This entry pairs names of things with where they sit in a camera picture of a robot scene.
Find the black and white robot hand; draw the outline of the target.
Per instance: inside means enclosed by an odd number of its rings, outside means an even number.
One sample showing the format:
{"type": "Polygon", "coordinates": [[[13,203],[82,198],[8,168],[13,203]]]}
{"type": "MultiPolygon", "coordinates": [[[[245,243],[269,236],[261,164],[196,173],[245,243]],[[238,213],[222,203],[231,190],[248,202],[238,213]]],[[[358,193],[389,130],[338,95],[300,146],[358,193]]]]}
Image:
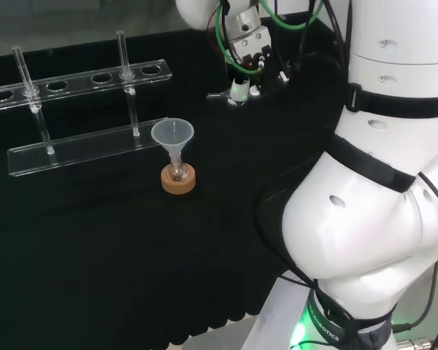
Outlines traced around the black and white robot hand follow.
{"type": "Polygon", "coordinates": [[[277,92],[289,81],[287,74],[272,46],[272,38],[265,26],[260,26],[242,37],[231,40],[237,64],[243,69],[253,71],[246,74],[228,66],[232,76],[228,92],[228,103],[241,106],[254,98],[277,92]]]}

